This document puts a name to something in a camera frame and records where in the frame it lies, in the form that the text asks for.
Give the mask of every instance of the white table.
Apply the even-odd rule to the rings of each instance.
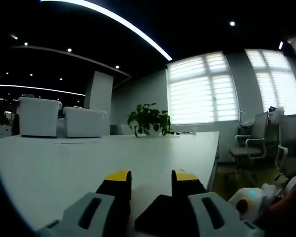
[[[218,132],[158,138],[12,136],[0,139],[0,177],[20,215],[37,230],[62,219],[63,211],[95,192],[106,175],[130,169],[133,225],[158,195],[171,195],[173,169],[194,173],[208,188],[218,141]]]

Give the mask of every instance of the gray gripper part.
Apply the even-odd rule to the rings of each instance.
[[[188,196],[196,216],[199,236],[262,237],[264,232],[248,221],[216,193]]]
[[[88,193],[64,211],[61,221],[54,221],[36,232],[40,237],[102,237],[113,196]]]

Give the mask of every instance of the black ceiling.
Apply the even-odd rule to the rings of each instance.
[[[90,1],[141,29],[173,61],[221,50],[278,50],[281,40],[296,34],[295,0]],[[229,25],[231,20],[235,21],[234,27]],[[119,65],[132,79],[162,69],[168,63],[137,34],[91,9],[64,2],[0,1],[0,84],[83,94],[95,70],[112,74],[115,85],[127,79],[122,74],[67,55],[14,48],[23,46],[24,42],[62,51],[71,48],[73,54],[113,68]],[[291,53],[288,44],[284,44],[282,50]]]

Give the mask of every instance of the window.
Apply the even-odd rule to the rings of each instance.
[[[284,107],[286,115],[296,114],[296,80],[281,52],[246,50],[256,72],[264,111]]]
[[[222,53],[188,58],[168,65],[171,123],[203,123],[238,119],[238,103]]]

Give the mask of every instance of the green plant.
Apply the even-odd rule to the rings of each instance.
[[[153,129],[157,132],[161,128],[162,136],[166,135],[171,128],[170,116],[168,111],[159,111],[151,109],[150,106],[153,104],[138,105],[136,111],[133,111],[127,120],[127,124],[132,128],[131,123],[136,121],[137,125],[134,126],[135,136],[138,137],[137,132],[142,134],[149,134],[150,124],[153,125]]]

